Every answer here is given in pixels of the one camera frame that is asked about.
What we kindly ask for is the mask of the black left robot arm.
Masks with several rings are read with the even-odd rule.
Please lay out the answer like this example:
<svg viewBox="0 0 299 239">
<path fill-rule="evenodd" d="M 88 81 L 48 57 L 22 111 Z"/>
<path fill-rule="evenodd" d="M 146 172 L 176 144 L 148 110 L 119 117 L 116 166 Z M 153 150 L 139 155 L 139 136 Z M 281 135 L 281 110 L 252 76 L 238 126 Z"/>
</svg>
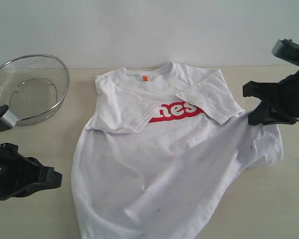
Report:
<svg viewBox="0 0 299 239">
<path fill-rule="evenodd" d="M 0 201 L 56 189 L 61 183 L 62 174 L 53 167 L 44 166 L 34 157 L 19 154 L 17 145 L 0 145 Z"/>
</svg>

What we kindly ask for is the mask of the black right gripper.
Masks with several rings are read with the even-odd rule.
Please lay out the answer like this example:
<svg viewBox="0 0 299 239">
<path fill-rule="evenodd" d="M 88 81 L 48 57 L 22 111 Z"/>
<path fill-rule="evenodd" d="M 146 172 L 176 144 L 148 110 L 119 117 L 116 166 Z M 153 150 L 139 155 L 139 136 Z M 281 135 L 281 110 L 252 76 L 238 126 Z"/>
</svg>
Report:
<svg viewBox="0 0 299 239">
<path fill-rule="evenodd" d="M 276 83 L 249 81 L 243 97 L 261 100 L 248 115 L 249 125 L 295 124 L 299 121 L 299 71 Z"/>
</svg>

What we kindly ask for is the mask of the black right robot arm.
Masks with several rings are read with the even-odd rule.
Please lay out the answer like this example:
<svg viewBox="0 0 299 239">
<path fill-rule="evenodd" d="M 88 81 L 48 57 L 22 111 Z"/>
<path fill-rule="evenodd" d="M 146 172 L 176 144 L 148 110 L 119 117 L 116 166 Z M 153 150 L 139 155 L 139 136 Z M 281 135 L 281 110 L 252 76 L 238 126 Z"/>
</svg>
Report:
<svg viewBox="0 0 299 239">
<path fill-rule="evenodd" d="M 249 113 L 248 124 L 295 124 L 299 121 L 299 71 L 275 83 L 249 81 L 243 86 L 243 97 L 261 100 Z"/>
</svg>

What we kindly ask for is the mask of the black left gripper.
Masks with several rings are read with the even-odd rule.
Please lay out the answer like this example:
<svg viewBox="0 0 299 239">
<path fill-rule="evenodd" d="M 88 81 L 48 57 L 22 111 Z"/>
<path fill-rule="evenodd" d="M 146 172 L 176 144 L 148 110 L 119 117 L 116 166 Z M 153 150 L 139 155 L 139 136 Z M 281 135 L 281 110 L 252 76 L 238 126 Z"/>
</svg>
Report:
<svg viewBox="0 0 299 239">
<path fill-rule="evenodd" d="M 34 157 L 21 155 L 15 144 L 0 145 L 0 201 L 56 189 L 61 183 L 62 174 L 53 167 L 44 166 Z"/>
</svg>

